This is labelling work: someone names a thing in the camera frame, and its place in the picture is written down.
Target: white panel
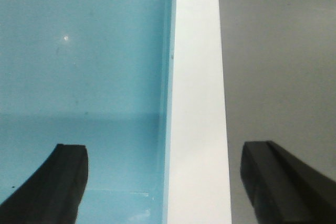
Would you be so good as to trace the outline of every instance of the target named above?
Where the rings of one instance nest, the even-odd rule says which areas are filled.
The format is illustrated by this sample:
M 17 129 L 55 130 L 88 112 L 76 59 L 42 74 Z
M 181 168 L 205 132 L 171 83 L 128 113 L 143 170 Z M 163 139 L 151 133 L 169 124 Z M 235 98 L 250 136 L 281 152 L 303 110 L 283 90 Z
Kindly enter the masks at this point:
M 168 223 L 231 223 L 218 0 L 176 0 Z

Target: gray surface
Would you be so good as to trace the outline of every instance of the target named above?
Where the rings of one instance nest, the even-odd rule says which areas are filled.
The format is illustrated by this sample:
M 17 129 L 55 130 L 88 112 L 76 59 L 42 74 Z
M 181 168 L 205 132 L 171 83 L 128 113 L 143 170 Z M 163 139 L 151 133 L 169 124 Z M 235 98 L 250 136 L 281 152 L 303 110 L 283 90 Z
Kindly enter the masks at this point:
M 336 180 L 336 0 L 220 0 L 233 224 L 254 224 L 244 141 L 272 139 Z

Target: gray wall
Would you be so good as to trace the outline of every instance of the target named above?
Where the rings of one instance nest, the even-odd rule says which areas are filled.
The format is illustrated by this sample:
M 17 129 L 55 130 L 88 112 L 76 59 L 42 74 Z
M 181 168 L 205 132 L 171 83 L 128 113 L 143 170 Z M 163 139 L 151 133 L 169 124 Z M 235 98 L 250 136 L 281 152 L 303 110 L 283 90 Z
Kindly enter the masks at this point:
M 233 224 L 254 224 L 244 141 L 272 139 L 336 180 L 336 0 L 219 1 Z

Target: light blue plastic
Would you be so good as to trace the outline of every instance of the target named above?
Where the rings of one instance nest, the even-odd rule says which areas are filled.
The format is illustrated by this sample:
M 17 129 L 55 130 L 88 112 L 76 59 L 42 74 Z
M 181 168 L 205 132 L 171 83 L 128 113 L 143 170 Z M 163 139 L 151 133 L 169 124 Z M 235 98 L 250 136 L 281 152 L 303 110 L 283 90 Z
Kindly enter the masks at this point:
M 0 201 L 84 144 L 77 224 L 162 223 L 171 0 L 0 0 Z

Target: light blue container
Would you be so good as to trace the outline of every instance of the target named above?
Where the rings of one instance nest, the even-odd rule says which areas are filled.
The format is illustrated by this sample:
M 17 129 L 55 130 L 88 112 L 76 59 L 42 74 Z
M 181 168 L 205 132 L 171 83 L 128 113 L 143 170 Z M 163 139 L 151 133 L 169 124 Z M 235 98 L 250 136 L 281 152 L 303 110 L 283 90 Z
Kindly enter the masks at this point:
M 0 201 L 84 144 L 77 224 L 162 223 L 171 0 L 0 0 Z

